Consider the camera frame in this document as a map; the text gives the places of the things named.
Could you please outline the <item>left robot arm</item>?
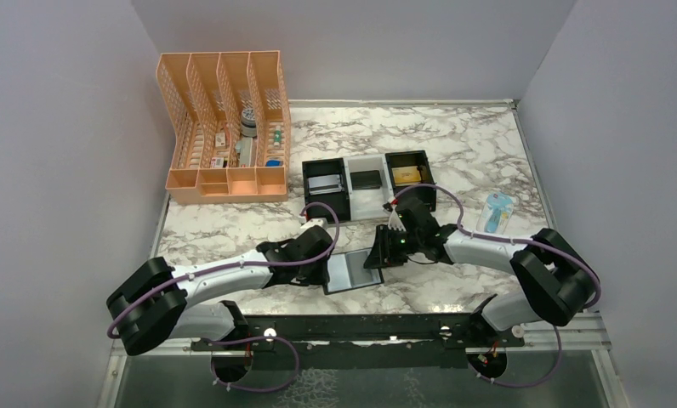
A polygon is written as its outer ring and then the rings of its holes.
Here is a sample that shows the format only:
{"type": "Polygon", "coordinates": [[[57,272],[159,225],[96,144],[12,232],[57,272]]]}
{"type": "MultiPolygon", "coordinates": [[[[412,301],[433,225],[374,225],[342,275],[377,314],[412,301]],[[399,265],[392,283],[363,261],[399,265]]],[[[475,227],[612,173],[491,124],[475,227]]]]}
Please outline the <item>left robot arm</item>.
{"type": "Polygon", "coordinates": [[[225,306],[196,311],[233,292],[299,284],[321,271],[338,237],[313,226],[295,238],[262,242],[242,255],[198,266],[171,266],[163,257],[143,262],[106,300],[107,335],[127,354],[140,355],[170,338],[213,337],[225,349],[242,344],[245,326],[225,306]]]}

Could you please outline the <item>black leather card holder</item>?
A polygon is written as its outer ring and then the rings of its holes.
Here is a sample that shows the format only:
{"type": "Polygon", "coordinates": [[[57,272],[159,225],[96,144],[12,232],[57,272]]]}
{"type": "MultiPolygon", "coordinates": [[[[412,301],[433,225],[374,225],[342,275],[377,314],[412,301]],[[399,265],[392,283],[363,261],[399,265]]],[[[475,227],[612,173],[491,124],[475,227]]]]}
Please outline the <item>black leather card holder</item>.
{"type": "Polygon", "coordinates": [[[331,295],[383,284],[381,269],[364,267],[370,251],[369,248],[364,248],[332,254],[325,268],[325,281],[322,284],[324,294],[331,295]]]}

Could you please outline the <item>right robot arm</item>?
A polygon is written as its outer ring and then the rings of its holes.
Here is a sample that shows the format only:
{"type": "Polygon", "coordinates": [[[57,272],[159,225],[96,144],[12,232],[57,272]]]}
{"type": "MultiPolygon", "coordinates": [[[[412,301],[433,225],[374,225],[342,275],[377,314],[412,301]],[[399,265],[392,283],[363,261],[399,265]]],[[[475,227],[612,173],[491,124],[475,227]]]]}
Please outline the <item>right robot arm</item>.
{"type": "Polygon", "coordinates": [[[524,323],[566,326],[599,294],[596,276],[553,229],[528,238],[470,233],[456,224],[439,224],[415,197],[399,200],[391,215],[401,227],[377,227],[364,268],[402,266],[421,253],[431,263],[471,264],[518,280],[519,290],[491,295],[471,313],[469,336],[481,346],[524,323]]]}

